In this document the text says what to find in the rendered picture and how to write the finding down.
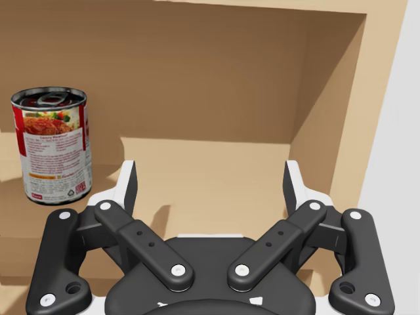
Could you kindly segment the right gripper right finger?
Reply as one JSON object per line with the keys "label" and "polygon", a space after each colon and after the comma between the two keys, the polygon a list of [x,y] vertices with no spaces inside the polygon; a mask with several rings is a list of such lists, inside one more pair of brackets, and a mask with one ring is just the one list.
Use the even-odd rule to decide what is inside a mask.
{"label": "right gripper right finger", "polygon": [[338,212],[329,195],[305,186],[299,164],[287,160],[283,195],[288,217],[279,220],[228,268],[229,286],[254,289],[278,264],[296,273],[318,250],[333,252],[341,275],[328,302],[337,312],[394,312],[392,289],[373,216]]}

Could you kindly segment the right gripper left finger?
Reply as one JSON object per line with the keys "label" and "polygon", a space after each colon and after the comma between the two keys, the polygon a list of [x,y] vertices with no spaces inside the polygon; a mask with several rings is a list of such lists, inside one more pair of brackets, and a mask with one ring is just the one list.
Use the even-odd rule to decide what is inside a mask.
{"label": "right gripper left finger", "polygon": [[137,196],[133,160],[121,166],[117,184],[91,196],[84,211],[53,211],[46,220],[26,311],[84,312],[94,300],[79,270],[88,251],[102,248],[124,273],[143,264],[169,291],[182,292],[194,270],[151,228],[132,216]]}

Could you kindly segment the red and white can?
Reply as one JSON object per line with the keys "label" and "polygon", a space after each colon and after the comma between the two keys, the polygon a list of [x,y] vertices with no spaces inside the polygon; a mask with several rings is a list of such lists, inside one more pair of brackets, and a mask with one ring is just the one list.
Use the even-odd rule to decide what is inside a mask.
{"label": "red and white can", "polygon": [[64,205],[92,188],[87,95],[69,87],[36,87],[12,95],[27,197]]}

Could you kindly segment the pale wooden shelf unit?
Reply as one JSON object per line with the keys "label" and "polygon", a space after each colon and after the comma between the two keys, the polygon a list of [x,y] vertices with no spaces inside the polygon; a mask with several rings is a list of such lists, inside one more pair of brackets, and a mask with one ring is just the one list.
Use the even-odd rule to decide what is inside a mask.
{"label": "pale wooden shelf unit", "polygon": [[356,207],[408,0],[0,0],[0,288],[23,292],[50,207],[24,192],[11,96],[88,96],[93,192],[125,159],[160,236],[260,237],[282,175]]}

